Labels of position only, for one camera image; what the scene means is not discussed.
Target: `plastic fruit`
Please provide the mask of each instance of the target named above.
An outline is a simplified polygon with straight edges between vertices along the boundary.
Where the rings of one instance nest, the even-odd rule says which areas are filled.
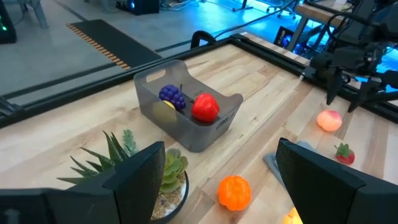
[[[343,121],[337,111],[324,110],[318,115],[317,123],[325,131],[336,131]]]
[[[349,148],[348,144],[340,143],[337,147],[336,159],[342,164],[351,165],[355,160],[355,153]]]
[[[290,213],[285,216],[282,224],[303,224],[296,208],[291,209]]]
[[[228,210],[244,210],[251,201],[249,183],[240,176],[228,176],[223,179],[217,190],[218,201]]]
[[[184,109],[187,106],[182,92],[174,85],[163,86],[159,91],[159,98],[171,102],[177,110]]]
[[[198,95],[192,106],[192,116],[199,121],[213,122],[220,112],[220,107],[209,93]]]
[[[169,105],[171,108],[175,109],[174,105],[167,100],[163,101],[165,104]]]
[[[171,107],[175,110],[173,104],[168,101],[159,101],[154,103],[152,112],[158,121],[164,123],[177,122],[177,115],[174,111],[169,111],[167,107]]]

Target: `gray floor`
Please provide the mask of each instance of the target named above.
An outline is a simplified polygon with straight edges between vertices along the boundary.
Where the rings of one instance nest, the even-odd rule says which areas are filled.
[[[104,55],[66,28],[65,24],[81,21],[68,9],[88,20],[103,19],[153,50],[189,40],[196,30],[215,33],[266,14],[260,10],[233,12],[227,7],[240,7],[240,3],[231,0],[217,2],[226,7],[198,2],[178,12],[162,11],[159,14],[134,16],[121,11],[105,14],[101,10],[100,0],[91,0],[90,3],[83,0],[42,0],[50,28],[41,29],[30,10],[16,25],[17,43],[0,45],[0,95],[110,63]],[[21,19],[22,13],[17,4],[7,4],[6,8],[14,23]],[[294,27],[295,24],[297,20],[293,21],[291,17],[278,19],[272,16],[234,32],[251,32],[273,41],[279,26]],[[166,57],[188,48],[189,44],[186,44],[159,54]],[[10,101],[28,103],[121,71],[121,68],[114,67],[64,83],[62,87],[53,86]]]

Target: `gray plastic basket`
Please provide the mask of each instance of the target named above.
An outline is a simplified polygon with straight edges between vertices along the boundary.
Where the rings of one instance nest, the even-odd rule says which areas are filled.
[[[240,94],[223,96],[199,82],[189,74],[185,63],[179,60],[136,74],[134,83],[141,113],[192,152],[203,152],[224,134],[243,102]],[[187,103],[184,110],[175,111],[159,99],[160,89],[168,84],[181,88]],[[214,123],[202,123],[191,115],[193,101],[202,93],[212,94],[220,106]]]

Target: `purple grapes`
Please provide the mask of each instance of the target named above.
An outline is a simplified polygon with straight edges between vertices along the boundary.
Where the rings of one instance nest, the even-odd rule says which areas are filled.
[[[176,110],[184,109],[186,107],[182,92],[174,85],[166,85],[160,89],[159,98],[161,100],[169,101],[174,105]]]

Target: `strawberry leaves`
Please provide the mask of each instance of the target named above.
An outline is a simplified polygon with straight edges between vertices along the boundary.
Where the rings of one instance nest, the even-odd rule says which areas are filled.
[[[340,143],[340,145],[338,147],[335,146],[335,148],[337,149],[336,156],[343,156],[344,158],[347,158],[352,153],[352,150],[349,148],[348,144]]]

